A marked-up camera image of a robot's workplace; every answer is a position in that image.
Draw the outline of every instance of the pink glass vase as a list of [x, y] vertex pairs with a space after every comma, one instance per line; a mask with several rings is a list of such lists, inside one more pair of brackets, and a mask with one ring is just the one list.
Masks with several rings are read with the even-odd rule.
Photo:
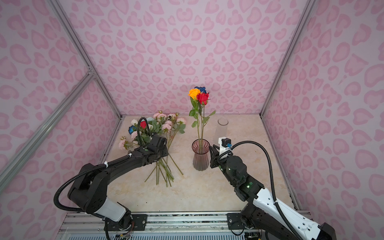
[[196, 170], [204, 171], [208, 168], [210, 162], [209, 142], [205, 139], [195, 140], [192, 143], [192, 150], [195, 153], [193, 157], [193, 167]]

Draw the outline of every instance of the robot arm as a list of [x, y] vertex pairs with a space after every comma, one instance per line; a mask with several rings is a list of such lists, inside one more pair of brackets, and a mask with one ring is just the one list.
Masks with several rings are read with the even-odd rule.
[[138, 147], [128, 155], [99, 166], [95, 169], [92, 164], [84, 165], [79, 175], [87, 170], [90, 173], [78, 177], [68, 192], [68, 198], [84, 212], [97, 217], [107, 217], [118, 223], [119, 229], [125, 230], [131, 224], [131, 212], [125, 206], [111, 201], [107, 197], [107, 187], [110, 182], [121, 175], [138, 167], [151, 164], [168, 155], [167, 139], [153, 135], [151, 142], [145, 147]]
[[[211, 168], [219, 167], [240, 200], [248, 201], [242, 210], [242, 222], [247, 228], [258, 227], [281, 240], [297, 239], [278, 212], [271, 192], [262, 183], [247, 174], [247, 166], [240, 157], [225, 154], [231, 147], [231, 140], [219, 138], [220, 147], [210, 147]], [[297, 233], [304, 240], [336, 240], [334, 229], [302, 216], [288, 205], [276, 199], [278, 205]]]

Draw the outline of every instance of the heart pattern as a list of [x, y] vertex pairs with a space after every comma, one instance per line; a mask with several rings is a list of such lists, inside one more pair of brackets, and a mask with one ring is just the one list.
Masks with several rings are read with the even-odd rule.
[[[52, 203], [57, 188], [84, 164], [99, 163], [115, 124], [112, 109], [92, 81], [0, 196], [0, 226], [6, 227], [0, 238], [55, 237], [66, 214]], [[68, 189], [60, 201], [74, 206]]]
[[0, 172], [87, 72], [45, 1], [0, 14]]
[[300, 204], [338, 239], [384, 238], [379, 2], [319, 1], [265, 117]]
[[198, 85], [212, 96], [208, 111], [259, 113], [305, 3], [61, 1], [119, 110], [132, 115], [188, 113]]

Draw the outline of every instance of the yellow rose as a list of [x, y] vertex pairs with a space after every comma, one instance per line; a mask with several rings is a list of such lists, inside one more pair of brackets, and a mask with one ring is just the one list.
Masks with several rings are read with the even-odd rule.
[[188, 94], [188, 96], [190, 96], [190, 97], [193, 98], [193, 99], [196, 99], [196, 96], [197, 96], [199, 93], [200, 93], [200, 90], [194, 88], [194, 89], [189, 90], [189, 94]]

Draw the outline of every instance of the marble tabletop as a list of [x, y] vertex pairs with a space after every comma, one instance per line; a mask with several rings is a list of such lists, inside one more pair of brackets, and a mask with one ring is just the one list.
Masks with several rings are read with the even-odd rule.
[[[175, 177], [172, 187], [166, 187], [161, 176], [160, 184], [156, 185], [155, 172], [147, 182], [144, 182], [155, 167], [155, 164], [150, 164], [134, 169], [110, 183], [108, 197], [123, 204], [132, 212], [242, 210], [246, 202], [242, 202], [236, 196], [233, 187], [218, 168], [211, 169], [208, 167], [205, 171], [194, 169], [192, 165], [194, 153], [191, 145], [197, 139], [197, 129], [191, 127], [194, 121], [192, 117], [183, 117], [187, 120], [185, 133], [178, 133], [175, 136], [169, 151], [183, 175], [173, 163], [169, 163]], [[213, 115], [204, 128], [204, 138], [210, 141], [211, 145], [217, 120], [221, 117], [225, 117], [229, 122], [227, 137], [231, 139], [232, 144], [243, 140], [252, 140], [265, 147], [272, 161], [276, 196], [288, 206], [293, 207], [259, 115]], [[127, 151], [119, 149], [118, 144], [121, 136], [126, 136], [130, 140], [128, 128], [131, 126], [131, 120], [139, 118], [139, 116], [124, 118], [107, 161], [112, 161], [127, 154]], [[247, 172], [252, 177], [270, 189], [268, 163], [260, 148], [252, 144], [243, 144], [234, 150], [234, 155], [241, 157], [247, 165]]]

